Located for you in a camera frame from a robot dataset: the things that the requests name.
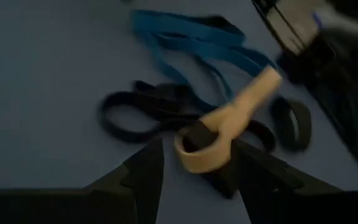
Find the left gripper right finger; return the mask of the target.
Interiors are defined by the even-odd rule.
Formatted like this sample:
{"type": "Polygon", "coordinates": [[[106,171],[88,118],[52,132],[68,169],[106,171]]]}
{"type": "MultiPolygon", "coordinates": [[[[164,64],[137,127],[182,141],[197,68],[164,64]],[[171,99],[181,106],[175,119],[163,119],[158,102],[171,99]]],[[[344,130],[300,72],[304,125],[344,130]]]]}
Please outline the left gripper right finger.
{"type": "Polygon", "coordinates": [[[251,224],[318,224],[324,196],[343,190],[241,141],[233,141],[239,191],[251,224]]]}

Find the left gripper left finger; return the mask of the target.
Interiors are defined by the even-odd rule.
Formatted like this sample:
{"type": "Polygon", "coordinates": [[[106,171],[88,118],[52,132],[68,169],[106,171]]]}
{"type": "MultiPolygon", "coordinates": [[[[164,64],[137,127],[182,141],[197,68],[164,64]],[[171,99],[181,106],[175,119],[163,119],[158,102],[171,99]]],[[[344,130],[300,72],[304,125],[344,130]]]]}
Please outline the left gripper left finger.
{"type": "Polygon", "coordinates": [[[85,187],[96,196],[96,220],[155,224],[163,187],[164,150],[154,139],[121,165],[85,187]]]}

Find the black rubber band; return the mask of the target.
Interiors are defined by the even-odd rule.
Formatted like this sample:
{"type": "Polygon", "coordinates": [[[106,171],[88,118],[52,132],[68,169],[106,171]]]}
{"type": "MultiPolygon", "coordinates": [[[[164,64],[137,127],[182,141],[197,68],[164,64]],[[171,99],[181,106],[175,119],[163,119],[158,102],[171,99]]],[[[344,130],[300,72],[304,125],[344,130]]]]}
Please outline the black rubber band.
{"type": "Polygon", "coordinates": [[[110,136],[123,142],[143,143],[164,131],[178,131],[201,117],[199,113],[184,113],[187,103],[194,101],[191,88],[183,84],[151,85],[142,80],[132,84],[131,91],[117,91],[106,95],[98,107],[98,122],[110,136]],[[157,121],[145,131],[131,131],[120,127],[108,113],[118,106],[131,106],[157,121]]]}
{"type": "MultiPolygon", "coordinates": [[[[161,122],[160,131],[183,131],[180,137],[185,152],[196,152],[212,146],[218,140],[218,131],[207,128],[205,124],[196,119],[169,119],[161,122]]],[[[275,137],[271,130],[264,124],[251,120],[246,132],[252,133],[259,138],[267,152],[271,152],[275,148],[275,137]]]]}
{"type": "Polygon", "coordinates": [[[270,114],[280,144],[291,152],[307,149],[312,136],[311,113],[300,101],[282,96],[272,101],[270,114]]]}

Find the tan rubber band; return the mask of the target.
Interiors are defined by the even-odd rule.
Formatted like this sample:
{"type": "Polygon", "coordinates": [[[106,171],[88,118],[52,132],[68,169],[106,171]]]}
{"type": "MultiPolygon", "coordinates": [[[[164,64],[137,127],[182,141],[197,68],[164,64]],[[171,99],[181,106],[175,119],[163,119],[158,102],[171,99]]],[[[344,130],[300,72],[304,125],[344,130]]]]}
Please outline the tan rubber band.
{"type": "Polygon", "coordinates": [[[238,95],[197,120],[208,130],[217,133],[216,140],[196,152],[186,152],[183,135],[190,128],[181,129],[174,138],[175,150],[183,167],[194,174],[211,172],[222,167],[231,158],[231,142],[250,123],[255,110],[271,97],[282,83],[282,76],[271,66],[265,67],[238,95]]]}

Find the blue table mat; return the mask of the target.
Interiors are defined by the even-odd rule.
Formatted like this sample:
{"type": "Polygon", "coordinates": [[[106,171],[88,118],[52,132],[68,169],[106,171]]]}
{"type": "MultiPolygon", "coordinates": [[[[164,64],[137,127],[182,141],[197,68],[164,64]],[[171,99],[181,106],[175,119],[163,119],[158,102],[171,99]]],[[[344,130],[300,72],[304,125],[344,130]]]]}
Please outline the blue table mat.
{"type": "MultiPolygon", "coordinates": [[[[280,47],[250,0],[0,0],[0,188],[84,187],[142,145],[109,137],[99,101],[133,80],[171,82],[132,33],[133,9],[219,14],[245,45],[275,58],[280,47]]],[[[358,164],[302,86],[284,80],[280,95],[302,101],[313,119],[307,151],[273,155],[343,190],[358,190],[358,164]]],[[[241,196],[226,200],[186,172],[163,133],[165,169],[156,223],[248,224],[241,196]]]]}

